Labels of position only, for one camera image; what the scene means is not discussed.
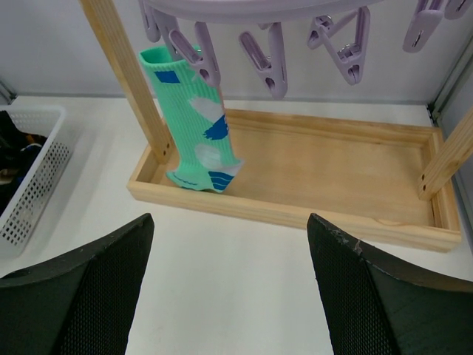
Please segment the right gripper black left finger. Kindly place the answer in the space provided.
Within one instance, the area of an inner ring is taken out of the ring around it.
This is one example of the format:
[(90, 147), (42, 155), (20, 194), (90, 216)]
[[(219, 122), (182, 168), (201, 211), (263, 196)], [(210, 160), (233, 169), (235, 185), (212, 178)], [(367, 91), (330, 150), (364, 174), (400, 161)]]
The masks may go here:
[(154, 235), (143, 214), (1, 278), (2, 354), (124, 354)]

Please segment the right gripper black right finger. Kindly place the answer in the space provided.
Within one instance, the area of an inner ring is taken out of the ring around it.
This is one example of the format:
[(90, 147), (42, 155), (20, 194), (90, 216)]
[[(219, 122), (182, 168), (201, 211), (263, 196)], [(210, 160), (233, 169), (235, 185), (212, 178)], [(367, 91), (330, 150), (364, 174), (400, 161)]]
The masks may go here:
[(472, 353), (472, 282), (402, 260), (317, 214), (307, 238), (333, 353)]

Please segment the black blue sport sock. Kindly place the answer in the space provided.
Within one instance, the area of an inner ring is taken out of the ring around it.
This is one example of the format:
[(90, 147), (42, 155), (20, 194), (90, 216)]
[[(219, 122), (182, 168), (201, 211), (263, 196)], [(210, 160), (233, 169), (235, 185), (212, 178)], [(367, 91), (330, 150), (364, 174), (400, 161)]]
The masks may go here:
[(47, 137), (19, 130), (1, 111), (1, 214), (21, 185)]

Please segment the mint green sock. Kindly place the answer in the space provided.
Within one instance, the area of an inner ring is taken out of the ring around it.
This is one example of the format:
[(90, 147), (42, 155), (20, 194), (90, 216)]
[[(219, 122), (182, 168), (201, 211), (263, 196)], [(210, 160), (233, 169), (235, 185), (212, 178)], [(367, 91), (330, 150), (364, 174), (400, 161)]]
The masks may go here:
[(184, 189), (224, 192), (242, 168), (234, 154), (220, 94), (166, 47), (143, 50), (147, 74), (179, 155), (166, 177)]

